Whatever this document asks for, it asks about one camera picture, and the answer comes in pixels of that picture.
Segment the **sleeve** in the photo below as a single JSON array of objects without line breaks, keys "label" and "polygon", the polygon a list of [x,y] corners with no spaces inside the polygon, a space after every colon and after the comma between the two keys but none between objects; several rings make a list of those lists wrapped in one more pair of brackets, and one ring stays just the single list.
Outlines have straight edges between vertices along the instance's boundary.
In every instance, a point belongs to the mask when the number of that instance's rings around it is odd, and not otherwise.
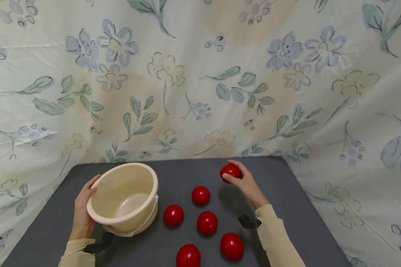
[{"label": "sleeve", "polygon": [[262,224],[257,228],[261,245],[273,267],[306,267],[288,237],[283,221],[276,216],[272,205],[255,211]]},{"label": "sleeve", "polygon": [[95,254],[83,252],[87,245],[94,242],[95,239],[90,238],[68,241],[58,267],[95,267]]}]

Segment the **floral fabric backdrop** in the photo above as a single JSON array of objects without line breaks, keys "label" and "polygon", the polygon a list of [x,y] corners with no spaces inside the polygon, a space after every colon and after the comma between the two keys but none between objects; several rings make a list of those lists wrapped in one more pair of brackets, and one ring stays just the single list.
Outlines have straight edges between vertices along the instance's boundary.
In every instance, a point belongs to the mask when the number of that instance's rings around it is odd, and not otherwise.
[{"label": "floral fabric backdrop", "polygon": [[401,266],[401,0],[0,0],[0,264],[77,164],[265,155]]}]

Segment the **bucket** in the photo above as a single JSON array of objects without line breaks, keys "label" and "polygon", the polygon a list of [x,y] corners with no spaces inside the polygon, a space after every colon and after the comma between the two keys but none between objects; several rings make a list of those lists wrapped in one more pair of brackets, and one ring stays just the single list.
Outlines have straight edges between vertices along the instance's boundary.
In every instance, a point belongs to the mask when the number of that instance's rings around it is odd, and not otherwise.
[{"label": "bucket", "polygon": [[88,214],[108,232],[132,237],[146,230],[156,218],[157,175],[145,164],[119,165],[92,187],[98,190],[88,200]]}]

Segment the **finger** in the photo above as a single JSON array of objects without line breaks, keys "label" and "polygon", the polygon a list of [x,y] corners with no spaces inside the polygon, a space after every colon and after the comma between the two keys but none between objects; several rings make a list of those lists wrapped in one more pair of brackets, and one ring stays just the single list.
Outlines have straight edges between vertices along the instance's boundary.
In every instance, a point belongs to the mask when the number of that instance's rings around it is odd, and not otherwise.
[{"label": "finger", "polygon": [[247,169],[242,163],[240,163],[239,161],[230,160],[230,159],[229,159],[229,160],[228,160],[228,163],[238,166],[238,168],[242,171],[242,174],[243,174],[243,175],[248,174],[248,173],[250,172],[250,171],[248,171],[248,169]]}]

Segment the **person's right hand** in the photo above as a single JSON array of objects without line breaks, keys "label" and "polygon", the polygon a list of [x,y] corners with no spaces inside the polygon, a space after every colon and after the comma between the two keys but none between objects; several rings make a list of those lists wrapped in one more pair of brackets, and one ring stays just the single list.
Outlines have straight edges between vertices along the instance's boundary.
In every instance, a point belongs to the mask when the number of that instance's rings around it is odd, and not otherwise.
[{"label": "person's right hand", "polygon": [[245,195],[248,202],[254,206],[254,208],[260,208],[264,205],[270,204],[263,193],[260,191],[257,183],[254,180],[253,175],[248,169],[239,161],[228,160],[228,163],[236,165],[242,171],[242,179],[233,177],[230,174],[223,174],[223,178],[234,184],[240,191]]}]

